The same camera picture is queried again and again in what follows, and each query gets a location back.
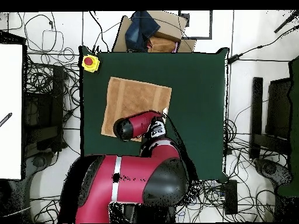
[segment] blue cloth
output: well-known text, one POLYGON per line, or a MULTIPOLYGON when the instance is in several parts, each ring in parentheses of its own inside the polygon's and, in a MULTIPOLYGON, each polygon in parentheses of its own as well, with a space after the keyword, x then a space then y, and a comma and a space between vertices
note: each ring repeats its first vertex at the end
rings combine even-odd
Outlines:
POLYGON ((136 11, 132 17, 132 24, 125 34, 128 50, 146 52, 147 41, 160 28, 147 11, 136 11))

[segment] red button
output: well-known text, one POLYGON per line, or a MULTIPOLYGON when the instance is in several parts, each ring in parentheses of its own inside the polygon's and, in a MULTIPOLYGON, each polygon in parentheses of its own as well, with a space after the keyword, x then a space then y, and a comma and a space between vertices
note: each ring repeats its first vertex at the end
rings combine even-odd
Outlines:
POLYGON ((93 63, 93 61, 92 61, 91 58, 85 58, 84 59, 84 64, 86 64, 86 65, 92 65, 92 63, 93 63))

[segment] dark green table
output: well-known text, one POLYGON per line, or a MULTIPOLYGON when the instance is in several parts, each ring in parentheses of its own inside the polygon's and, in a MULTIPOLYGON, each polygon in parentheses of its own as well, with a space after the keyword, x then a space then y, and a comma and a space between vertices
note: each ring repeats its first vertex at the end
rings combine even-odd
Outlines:
MULTIPOLYGON (((83 72, 84 154, 138 155, 139 142, 100 134, 111 76, 172 88, 168 115, 182 137, 199 179, 222 179, 225 58, 216 54, 99 53, 99 73, 83 72)), ((82 47, 83 55, 90 52, 82 47)), ((170 138, 175 138, 169 121, 170 138)))
POLYGON ((286 197, 299 197, 299 57, 288 63, 290 69, 291 116, 290 116, 290 144, 291 155, 288 159, 289 169, 293 180, 288 185, 278 188, 278 193, 286 197))

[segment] tan cloth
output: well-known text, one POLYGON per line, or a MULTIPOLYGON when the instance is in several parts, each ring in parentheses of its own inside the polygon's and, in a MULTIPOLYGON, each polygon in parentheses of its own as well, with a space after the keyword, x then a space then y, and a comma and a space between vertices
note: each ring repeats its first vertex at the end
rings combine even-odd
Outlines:
POLYGON ((175 42, 171 40, 154 36, 149 38, 149 40, 151 47, 148 49, 148 53, 171 53, 175 48, 175 42))
POLYGON ((111 77, 101 134, 115 137, 113 125, 116 120, 148 110, 161 113, 164 108, 169 109, 170 99, 170 87, 111 77))

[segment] red robot arm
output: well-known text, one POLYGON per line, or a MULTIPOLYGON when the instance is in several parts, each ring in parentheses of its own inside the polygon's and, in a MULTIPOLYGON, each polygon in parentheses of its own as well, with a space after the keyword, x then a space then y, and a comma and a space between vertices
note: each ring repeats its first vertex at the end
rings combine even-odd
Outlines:
MULTIPOLYGON (((112 201, 170 207, 187 192, 185 168, 174 142, 165 137, 160 114, 149 111, 119 120, 114 131, 124 141, 144 134, 149 140, 141 156, 93 156, 93 162, 85 166, 75 217, 64 217, 66 209, 61 204, 58 222, 109 223, 108 207, 112 201)), ((70 188, 67 181, 68 178, 64 188, 70 188)), ((61 198, 67 195, 64 188, 61 198)))

